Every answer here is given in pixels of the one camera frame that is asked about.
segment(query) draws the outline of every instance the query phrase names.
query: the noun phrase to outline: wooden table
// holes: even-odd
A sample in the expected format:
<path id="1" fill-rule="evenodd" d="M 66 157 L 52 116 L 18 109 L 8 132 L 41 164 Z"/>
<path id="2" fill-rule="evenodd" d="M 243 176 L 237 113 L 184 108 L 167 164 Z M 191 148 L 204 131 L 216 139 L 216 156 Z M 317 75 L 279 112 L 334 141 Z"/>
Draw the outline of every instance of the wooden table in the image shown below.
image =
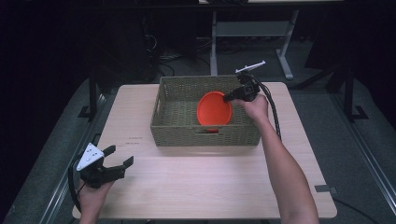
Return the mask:
<path id="1" fill-rule="evenodd" d="M 264 84 L 276 104 L 283 143 L 308 179 L 319 217 L 335 217 L 330 193 L 315 191 L 326 183 L 287 87 Z M 130 156 L 134 165 L 108 193 L 101 217 L 279 218 L 261 142 L 256 147 L 156 147 L 149 125 L 158 86 L 128 85 L 118 92 L 98 147 L 117 146 L 106 167 Z M 79 217 L 76 208 L 73 216 Z"/>

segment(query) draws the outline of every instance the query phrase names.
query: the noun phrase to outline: black cable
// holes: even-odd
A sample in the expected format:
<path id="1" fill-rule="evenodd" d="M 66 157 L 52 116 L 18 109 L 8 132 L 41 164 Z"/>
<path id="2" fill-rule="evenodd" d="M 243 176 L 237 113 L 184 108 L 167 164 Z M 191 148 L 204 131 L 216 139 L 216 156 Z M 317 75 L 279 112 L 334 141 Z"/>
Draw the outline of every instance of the black cable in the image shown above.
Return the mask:
<path id="1" fill-rule="evenodd" d="M 158 65 L 168 67 L 172 71 L 172 77 L 175 76 L 175 69 L 173 69 L 173 67 L 169 66 L 168 64 L 164 64 L 164 63 L 159 63 Z"/>
<path id="2" fill-rule="evenodd" d="M 72 217 L 72 219 L 69 221 L 69 224 L 72 224 L 76 220 L 75 217 Z"/>
<path id="3" fill-rule="evenodd" d="M 68 185 L 69 185 L 69 191 L 70 195 L 72 197 L 73 203 L 75 204 L 76 208 L 78 209 L 79 212 L 81 212 L 81 206 L 79 204 L 78 200 L 78 194 L 76 193 L 75 190 L 75 185 L 74 185 L 74 164 L 76 163 L 77 160 L 79 160 L 82 157 L 82 155 L 76 156 L 73 161 L 70 163 L 70 166 L 67 169 L 67 176 L 68 176 Z"/>
<path id="4" fill-rule="evenodd" d="M 252 78 L 252 79 L 255 80 L 255 81 L 259 84 L 259 86 L 262 88 L 262 91 L 263 91 L 264 94 L 266 95 L 266 97 L 267 97 L 267 99 L 268 99 L 268 102 L 269 102 L 270 105 L 271 105 L 273 114 L 274 114 L 274 122 L 275 122 L 276 133 L 277 133 L 277 135 L 279 136 L 279 139 L 282 140 L 282 135 L 281 135 L 281 133 L 280 133 L 280 127 L 279 127 L 279 119 L 277 118 L 276 106 L 275 106 L 275 103 L 274 103 L 274 100 L 273 100 L 273 98 L 272 98 L 272 95 L 271 95 L 270 90 L 268 90 L 268 88 L 267 88 L 264 84 L 262 84 L 262 83 L 261 83 L 257 78 L 255 78 L 254 76 L 250 76 L 250 75 L 248 75 L 248 74 L 242 74 L 242 75 L 243 75 L 243 76 L 246 76 L 246 77 L 249 77 L 249 78 Z"/>
<path id="5" fill-rule="evenodd" d="M 367 219 L 369 219 L 370 221 L 372 221 L 375 224 L 379 224 L 379 222 L 377 222 L 376 220 L 374 220 L 372 217 L 369 217 L 367 214 L 363 213 L 361 210 L 359 210 L 358 208 L 353 207 L 352 205 L 348 204 L 348 203 L 344 203 L 336 198 L 332 198 L 335 202 L 342 204 L 343 206 L 346 206 L 352 210 L 354 210 L 355 212 L 361 214 L 362 216 L 366 217 Z"/>
<path id="6" fill-rule="evenodd" d="M 81 188 L 79 188 L 79 190 L 77 191 L 77 195 L 79 195 L 79 192 L 82 190 L 82 188 L 84 188 L 85 184 L 87 184 L 87 182 L 84 181 L 84 184 L 81 186 Z"/>

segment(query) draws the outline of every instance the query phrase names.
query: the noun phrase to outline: human arm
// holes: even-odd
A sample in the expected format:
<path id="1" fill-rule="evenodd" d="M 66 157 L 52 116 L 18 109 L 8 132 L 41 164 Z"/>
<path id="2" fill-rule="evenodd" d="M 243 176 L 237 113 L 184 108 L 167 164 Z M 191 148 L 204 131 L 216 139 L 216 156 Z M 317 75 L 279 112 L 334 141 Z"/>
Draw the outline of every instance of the human arm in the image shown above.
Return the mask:
<path id="1" fill-rule="evenodd" d="M 234 101 L 244 107 L 262 136 L 268 174 L 282 223 L 318 223 L 318 210 L 304 172 L 270 123 L 265 96 L 259 94 L 253 102 Z"/>
<path id="2" fill-rule="evenodd" d="M 93 224 L 99 218 L 106 196 L 115 181 L 103 184 L 99 189 L 93 189 L 79 180 L 79 203 L 81 205 L 80 224 Z"/>

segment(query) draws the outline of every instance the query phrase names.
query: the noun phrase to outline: forearm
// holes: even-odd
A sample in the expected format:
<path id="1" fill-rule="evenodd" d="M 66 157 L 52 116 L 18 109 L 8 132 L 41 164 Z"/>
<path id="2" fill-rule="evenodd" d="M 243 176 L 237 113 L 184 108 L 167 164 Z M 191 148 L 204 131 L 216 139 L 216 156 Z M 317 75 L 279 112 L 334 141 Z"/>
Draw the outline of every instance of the forearm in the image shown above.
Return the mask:
<path id="1" fill-rule="evenodd" d="M 268 119 L 256 122 L 282 222 L 318 223 L 315 206 L 305 175 L 284 147 Z"/>

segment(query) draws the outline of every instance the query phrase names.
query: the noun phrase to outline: table leg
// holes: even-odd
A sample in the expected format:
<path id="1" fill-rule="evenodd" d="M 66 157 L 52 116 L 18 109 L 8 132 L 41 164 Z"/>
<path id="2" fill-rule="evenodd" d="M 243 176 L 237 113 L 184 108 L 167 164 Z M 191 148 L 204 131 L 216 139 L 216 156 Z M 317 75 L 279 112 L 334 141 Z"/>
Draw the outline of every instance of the table leg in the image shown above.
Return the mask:
<path id="1" fill-rule="evenodd" d="M 283 44 L 282 49 L 277 49 L 276 54 L 277 58 L 280 61 L 280 66 L 282 67 L 283 73 L 285 74 L 286 79 L 293 79 L 293 74 L 291 73 L 288 61 L 286 60 L 286 51 L 288 50 L 289 42 L 291 39 L 291 35 L 293 34 L 294 26 L 297 21 L 299 10 L 294 10 L 291 15 L 291 19 L 288 26 L 288 31 L 285 35 L 285 43 Z"/>

